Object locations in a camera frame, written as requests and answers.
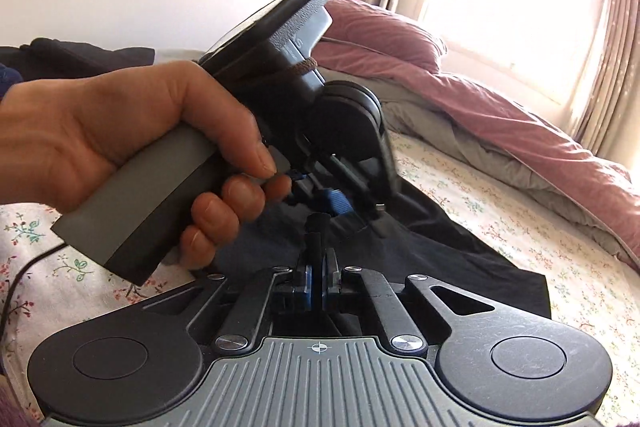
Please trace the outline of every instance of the gray handle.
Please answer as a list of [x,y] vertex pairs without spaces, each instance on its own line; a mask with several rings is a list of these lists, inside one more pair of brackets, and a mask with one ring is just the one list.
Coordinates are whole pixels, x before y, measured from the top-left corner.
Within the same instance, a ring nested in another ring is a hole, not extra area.
[[217,147],[180,124],[130,159],[51,230],[116,275],[142,284],[177,244],[194,198],[219,192],[229,174]]

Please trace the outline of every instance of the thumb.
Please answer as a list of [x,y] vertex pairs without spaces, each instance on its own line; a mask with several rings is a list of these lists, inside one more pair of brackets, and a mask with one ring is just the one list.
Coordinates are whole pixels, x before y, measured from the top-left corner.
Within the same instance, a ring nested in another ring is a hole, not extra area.
[[254,115],[194,62],[174,62],[182,119],[202,131],[231,165],[259,179],[276,174],[271,153],[262,143]]

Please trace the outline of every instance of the black lever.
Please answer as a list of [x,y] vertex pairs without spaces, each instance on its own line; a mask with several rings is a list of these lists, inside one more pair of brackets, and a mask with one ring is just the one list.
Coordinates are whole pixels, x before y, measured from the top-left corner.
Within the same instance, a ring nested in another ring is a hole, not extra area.
[[311,266],[311,311],[320,312],[324,307],[324,263],[326,257],[326,234],[331,216],[316,212],[306,218],[305,251],[306,264]]
[[348,266],[342,281],[364,294],[363,331],[371,329],[383,347],[398,355],[421,355],[427,350],[427,341],[382,273]]
[[218,330],[212,349],[221,355],[242,355],[254,349],[267,333],[273,289],[291,276],[286,266],[254,274]]

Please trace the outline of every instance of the finger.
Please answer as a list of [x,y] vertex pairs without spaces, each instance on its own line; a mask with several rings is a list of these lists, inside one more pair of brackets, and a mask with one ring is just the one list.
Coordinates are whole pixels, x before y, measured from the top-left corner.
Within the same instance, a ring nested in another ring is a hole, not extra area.
[[222,187],[222,200],[240,221],[253,221],[264,209],[264,192],[247,176],[232,176]]
[[232,165],[255,178],[271,178],[276,165],[262,143],[254,115],[197,64],[173,64],[167,79],[176,84],[174,91],[180,94],[183,120],[217,143]]
[[282,201],[291,192],[291,178],[288,176],[276,176],[267,181],[262,190],[267,201]]
[[213,261],[216,247],[204,232],[189,225],[180,236],[180,265],[189,270],[204,268]]
[[199,195],[191,205],[195,225],[216,246],[222,247],[236,238],[240,229],[238,216],[217,195]]

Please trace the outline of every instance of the hand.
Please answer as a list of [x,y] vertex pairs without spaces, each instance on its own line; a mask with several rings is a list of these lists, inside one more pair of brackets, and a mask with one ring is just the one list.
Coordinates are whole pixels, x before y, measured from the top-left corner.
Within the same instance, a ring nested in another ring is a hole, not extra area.
[[180,120],[203,131],[245,174],[268,180],[260,187],[241,174],[226,181],[222,198],[196,198],[194,224],[180,238],[181,263],[206,266],[240,223],[289,193],[290,180],[274,177],[275,163],[249,110],[193,62],[12,87],[0,103],[0,203],[73,210]]

